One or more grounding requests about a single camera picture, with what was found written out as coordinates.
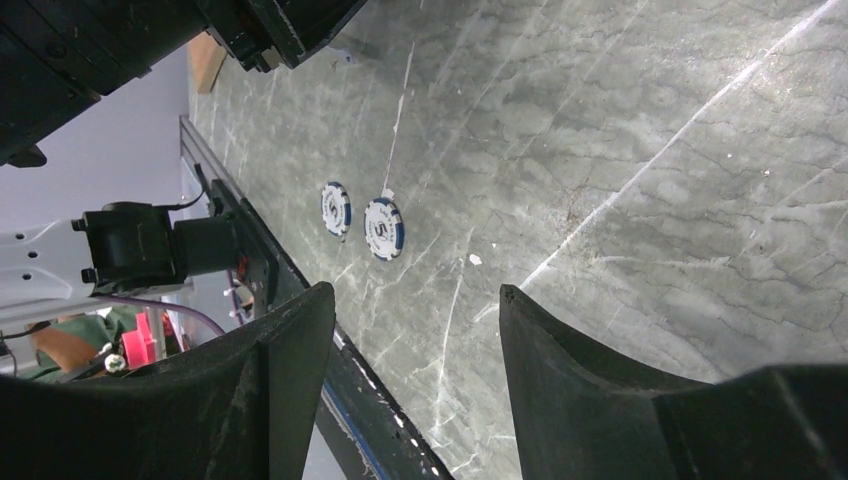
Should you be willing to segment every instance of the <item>gray marble surface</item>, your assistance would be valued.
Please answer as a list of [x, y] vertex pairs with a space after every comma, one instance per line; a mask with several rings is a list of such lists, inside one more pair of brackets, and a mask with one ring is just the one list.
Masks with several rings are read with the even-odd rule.
[[[192, 116], [454, 475], [516, 479], [502, 283], [700, 380], [848, 358], [846, 22], [848, 0], [371, 0], [336, 42], [354, 64], [227, 61]], [[384, 183], [389, 263], [357, 228]]]

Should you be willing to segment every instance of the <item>poker chip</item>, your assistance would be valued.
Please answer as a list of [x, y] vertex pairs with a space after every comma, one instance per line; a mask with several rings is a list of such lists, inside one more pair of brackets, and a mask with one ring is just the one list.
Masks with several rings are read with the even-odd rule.
[[338, 182], [329, 182], [321, 192], [321, 216], [327, 230], [337, 237], [344, 237], [350, 229], [353, 211], [347, 191]]
[[365, 242], [383, 261], [397, 258], [403, 250], [404, 228], [400, 212], [386, 197], [375, 198], [365, 208]]

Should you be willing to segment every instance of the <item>wire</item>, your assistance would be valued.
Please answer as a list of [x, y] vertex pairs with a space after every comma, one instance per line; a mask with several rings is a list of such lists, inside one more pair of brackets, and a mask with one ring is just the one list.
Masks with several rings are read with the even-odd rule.
[[230, 284], [230, 299], [233, 302], [233, 312], [235, 312], [236, 320], [238, 320], [239, 325], [244, 326], [244, 315], [241, 313], [241, 305], [236, 292], [238, 286], [235, 280], [233, 280], [233, 272], [230, 270], [227, 270], [227, 282]]
[[46, 322], [46, 321], [45, 322], [38, 322], [35, 325], [33, 325], [32, 328], [30, 328], [29, 330], [23, 331], [21, 333], [13, 333], [11, 335], [0, 335], [0, 338], [2, 338], [3, 340], [11, 340], [13, 338], [26, 337], [27, 335], [32, 335], [35, 332], [38, 332], [40, 330], [44, 330], [45, 328], [47, 328], [49, 326], [50, 326], [50, 322]]
[[174, 338], [177, 339], [177, 347], [179, 348], [180, 353], [188, 350], [188, 348], [184, 345], [186, 340], [185, 340], [185, 338], [183, 338], [184, 337], [183, 332], [177, 331], [177, 329], [174, 328], [174, 321], [171, 320], [171, 314], [169, 314], [167, 311], [165, 312], [164, 317], [163, 317], [163, 320], [165, 320], [165, 319], [167, 319], [168, 326], [171, 329], [171, 331], [174, 333]]
[[140, 298], [132, 298], [132, 297], [116, 297], [114, 295], [104, 295], [99, 298], [104, 298], [106, 300], [122, 303], [124, 305], [134, 305], [138, 307], [154, 307], [161, 308], [164, 310], [172, 310], [174, 312], [180, 312], [185, 314], [186, 316], [193, 317], [200, 323], [206, 325], [210, 330], [212, 330], [216, 336], [224, 335], [226, 332], [218, 322], [212, 320], [209, 315], [206, 315], [203, 312], [199, 312], [191, 307], [186, 307], [185, 305], [179, 305], [176, 303], [166, 303], [166, 302], [158, 302], [156, 300], [143, 300]]
[[186, 208], [194, 206], [195, 203], [199, 202], [203, 196], [206, 195], [206, 187], [203, 187], [203, 190], [200, 191], [200, 195], [197, 196], [194, 200], [188, 203], [177, 203], [174, 205], [161, 205], [158, 208], [167, 210], [169, 212], [178, 212], [180, 210], [184, 210]]
[[12, 347], [10, 347], [6, 343], [7, 338], [11, 338], [11, 335], [9, 335], [8, 337], [3, 336], [3, 330], [0, 330], [0, 345], [3, 345], [4, 347], [6, 347], [6, 351], [9, 352], [9, 356], [12, 357], [12, 375], [15, 378], [17, 378], [18, 377], [18, 357], [15, 356], [15, 352], [12, 351]]

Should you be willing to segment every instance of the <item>wooden block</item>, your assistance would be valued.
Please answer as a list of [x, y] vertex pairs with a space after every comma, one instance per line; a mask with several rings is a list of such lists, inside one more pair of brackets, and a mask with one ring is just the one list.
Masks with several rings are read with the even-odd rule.
[[212, 91], [225, 58], [227, 51], [206, 32], [188, 42], [188, 59], [197, 93]]

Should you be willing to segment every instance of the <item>pink plastic part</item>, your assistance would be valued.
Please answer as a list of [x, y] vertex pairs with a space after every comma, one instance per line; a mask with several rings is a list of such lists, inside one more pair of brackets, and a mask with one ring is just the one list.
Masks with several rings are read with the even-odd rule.
[[121, 335], [124, 340], [124, 353], [127, 355], [127, 365], [136, 369], [156, 361], [156, 350], [153, 347], [153, 335], [147, 323], [147, 314], [135, 316], [136, 329]]

